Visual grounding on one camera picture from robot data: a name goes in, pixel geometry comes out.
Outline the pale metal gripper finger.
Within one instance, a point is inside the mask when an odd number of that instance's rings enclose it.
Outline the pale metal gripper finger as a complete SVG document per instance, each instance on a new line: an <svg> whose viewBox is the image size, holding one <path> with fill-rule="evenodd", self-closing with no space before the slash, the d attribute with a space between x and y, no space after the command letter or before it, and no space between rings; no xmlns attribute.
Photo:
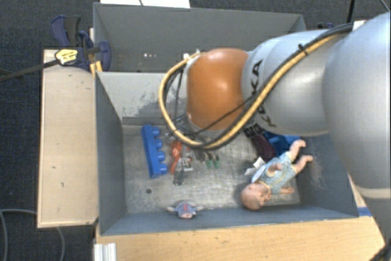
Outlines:
<svg viewBox="0 0 391 261"><path fill-rule="evenodd" d="M180 158L175 166L173 184L175 186L182 185L187 173L191 171L193 171L192 158Z"/></svg>

